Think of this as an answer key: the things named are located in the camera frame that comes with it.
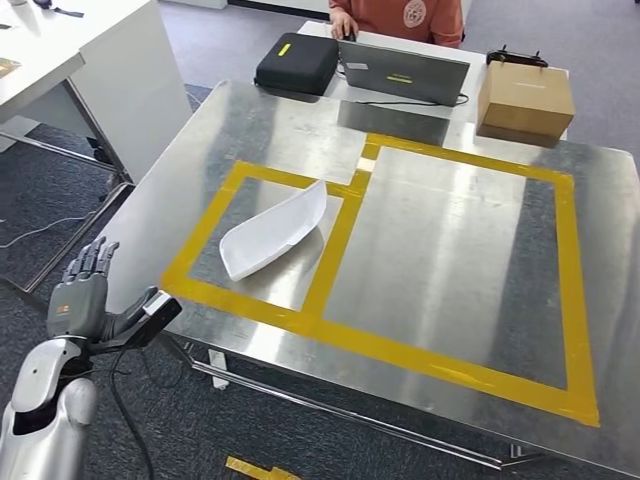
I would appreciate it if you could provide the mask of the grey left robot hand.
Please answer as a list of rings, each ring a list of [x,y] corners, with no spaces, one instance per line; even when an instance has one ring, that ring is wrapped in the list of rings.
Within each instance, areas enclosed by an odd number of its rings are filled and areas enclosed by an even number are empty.
[[[106,309],[111,260],[119,246],[106,245],[105,236],[81,249],[63,272],[49,301],[46,325],[52,337],[72,335],[93,342],[106,342],[122,334],[145,314],[143,306],[158,289],[150,286],[121,313]]]

